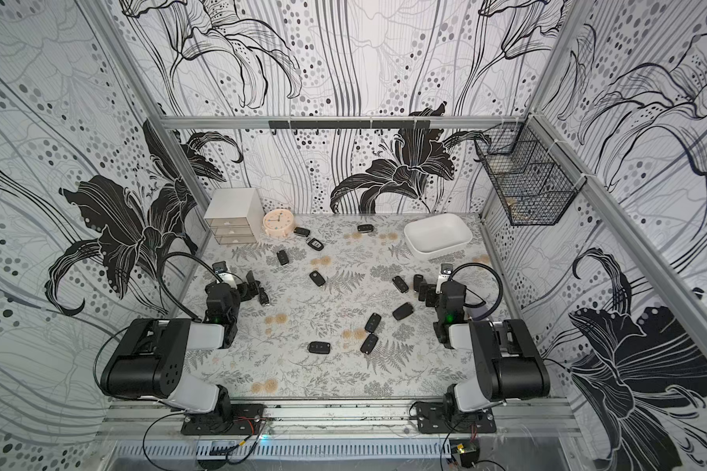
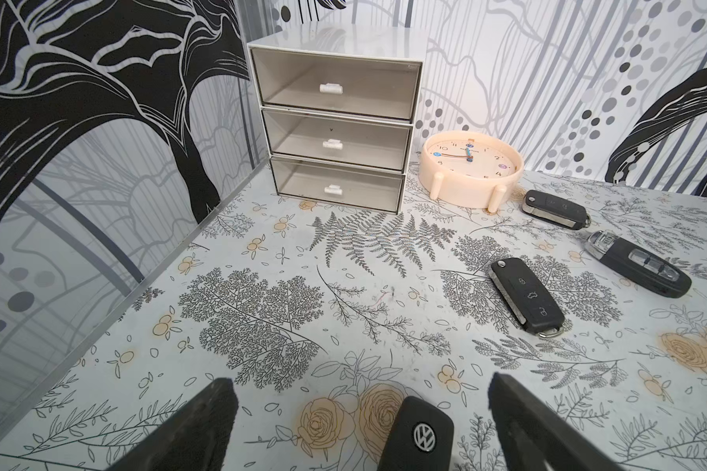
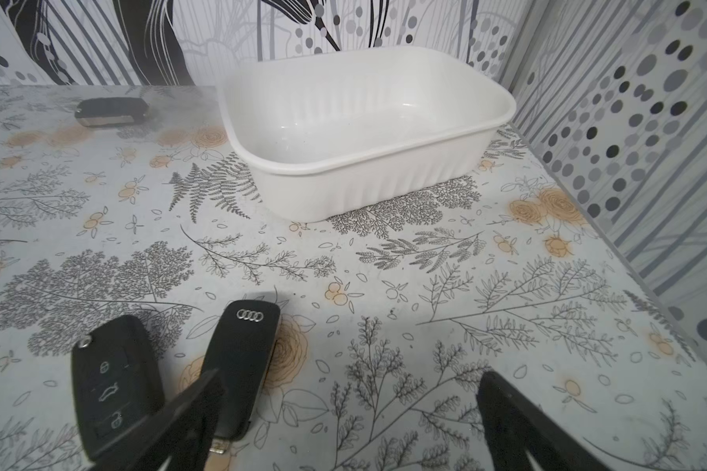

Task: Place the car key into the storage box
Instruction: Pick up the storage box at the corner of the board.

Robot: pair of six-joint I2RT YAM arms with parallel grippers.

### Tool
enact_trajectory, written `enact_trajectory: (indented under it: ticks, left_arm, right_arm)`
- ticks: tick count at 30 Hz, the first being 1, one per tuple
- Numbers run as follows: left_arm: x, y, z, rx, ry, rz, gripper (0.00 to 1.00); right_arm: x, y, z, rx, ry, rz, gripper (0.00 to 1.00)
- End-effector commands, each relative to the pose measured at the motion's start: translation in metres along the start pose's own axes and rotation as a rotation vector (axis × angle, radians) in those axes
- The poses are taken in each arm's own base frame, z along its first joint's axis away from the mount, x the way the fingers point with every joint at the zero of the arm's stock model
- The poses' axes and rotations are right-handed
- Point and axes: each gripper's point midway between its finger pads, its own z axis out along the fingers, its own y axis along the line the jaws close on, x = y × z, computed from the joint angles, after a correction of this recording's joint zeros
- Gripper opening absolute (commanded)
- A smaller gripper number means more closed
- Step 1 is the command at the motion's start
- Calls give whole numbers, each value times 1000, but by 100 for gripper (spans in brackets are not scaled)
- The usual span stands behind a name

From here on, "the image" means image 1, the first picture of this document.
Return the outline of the white rectangular storage box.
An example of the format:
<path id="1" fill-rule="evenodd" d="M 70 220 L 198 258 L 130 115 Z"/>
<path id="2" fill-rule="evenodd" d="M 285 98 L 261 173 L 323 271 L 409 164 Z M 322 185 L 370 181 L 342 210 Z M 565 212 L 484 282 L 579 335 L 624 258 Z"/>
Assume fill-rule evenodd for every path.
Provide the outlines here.
<path id="1" fill-rule="evenodd" d="M 429 260 L 463 250 L 473 232 L 459 216 L 439 214 L 406 224 L 404 238 L 414 257 Z"/>

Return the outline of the black car key front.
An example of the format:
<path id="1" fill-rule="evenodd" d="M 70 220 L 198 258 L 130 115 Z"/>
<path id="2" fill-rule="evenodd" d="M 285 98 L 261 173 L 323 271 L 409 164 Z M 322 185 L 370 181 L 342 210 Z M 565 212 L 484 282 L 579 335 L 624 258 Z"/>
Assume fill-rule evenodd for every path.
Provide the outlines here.
<path id="1" fill-rule="evenodd" d="M 312 354 L 328 355 L 330 351 L 331 345 L 326 341 L 312 341 L 308 344 L 308 352 Z"/>

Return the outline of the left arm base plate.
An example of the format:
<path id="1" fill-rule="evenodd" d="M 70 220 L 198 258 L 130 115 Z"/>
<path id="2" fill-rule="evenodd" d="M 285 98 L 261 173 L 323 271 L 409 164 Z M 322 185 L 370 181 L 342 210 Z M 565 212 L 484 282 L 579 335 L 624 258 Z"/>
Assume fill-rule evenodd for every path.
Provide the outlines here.
<path id="1" fill-rule="evenodd" d="M 206 414 L 187 414 L 181 434 L 196 436 L 255 436 L 263 419 L 265 405 L 262 403 L 240 403 L 226 412 L 219 410 Z"/>

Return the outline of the black flip key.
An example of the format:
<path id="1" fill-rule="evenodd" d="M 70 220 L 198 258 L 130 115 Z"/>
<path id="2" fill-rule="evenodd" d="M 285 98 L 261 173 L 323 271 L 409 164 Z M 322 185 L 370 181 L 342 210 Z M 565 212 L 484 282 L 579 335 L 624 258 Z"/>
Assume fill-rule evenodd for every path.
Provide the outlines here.
<path id="1" fill-rule="evenodd" d="M 410 290 L 410 288 L 408 287 L 408 284 L 400 276 L 394 277 L 392 279 L 392 283 L 398 289 L 398 291 L 401 292 L 402 294 L 405 294 L 406 292 L 408 292 Z"/>

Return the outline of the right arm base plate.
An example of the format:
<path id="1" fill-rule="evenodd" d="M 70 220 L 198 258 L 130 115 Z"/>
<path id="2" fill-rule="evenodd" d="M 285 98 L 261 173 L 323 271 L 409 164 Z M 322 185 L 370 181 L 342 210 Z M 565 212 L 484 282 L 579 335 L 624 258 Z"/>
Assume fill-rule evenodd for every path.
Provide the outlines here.
<path id="1" fill-rule="evenodd" d="M 423 435 L 494 434 L 497 426 L 492 410 L 476 412 L 448 412 L 442 402 L 414 402 L 410 407 L 410 419 L 416 422 L 418 432 Z"/>

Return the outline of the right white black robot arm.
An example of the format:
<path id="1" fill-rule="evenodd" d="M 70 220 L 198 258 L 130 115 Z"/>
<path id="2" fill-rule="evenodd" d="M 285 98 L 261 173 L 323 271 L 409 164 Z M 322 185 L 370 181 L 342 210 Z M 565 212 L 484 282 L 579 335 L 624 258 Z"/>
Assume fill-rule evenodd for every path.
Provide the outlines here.
<path id="1" fill-rule="evenodd" d="M 493 302 L 456 279 L 469 268 L 484 271 L 495 281 L 498 294 Z M 442 415 L 447 419 L 479 414 L 507 400 L 544 398 L 550 392 L 549 373 L 526 323 L 491 319 L 504 297 L 501 276 L 480 262 L 457 267 L 445 263 L 437 283 L 425 289 L 425 304 L 437 315 L 433 330 L 438 343 L 473 356 L 473 372 L 449 386 L 443 396 Z"/>

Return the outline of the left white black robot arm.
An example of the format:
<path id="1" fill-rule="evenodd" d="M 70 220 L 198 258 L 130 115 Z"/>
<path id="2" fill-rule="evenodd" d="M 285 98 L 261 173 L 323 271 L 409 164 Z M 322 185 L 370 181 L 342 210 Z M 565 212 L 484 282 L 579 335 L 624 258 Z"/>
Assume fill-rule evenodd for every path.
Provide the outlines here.
<path id="1" fill-rule="evenodd" d="M 197 316 L 171 294 L 163 281 L 165 264 L 172 258 L 188 258 L 214 278 L 205 287 L 204 316 Z M 163 292 L 186 316 L 170 320 L 137 319 L 121 331 L 115 351 L 100 375 L 98 388 L 117 400 L 156 400 L 182 413 L 192 425 L 232 425 L 238 418 L 227 389 L 208 384 L 185 371 L 187 353 L 229 349 L 238 335 L 241 305 L 267 297 L 255 274 L 239 276 L 227 264 L 211 266 L 187 252 L 171 252 L 157 263 L 155 275 Z"/>

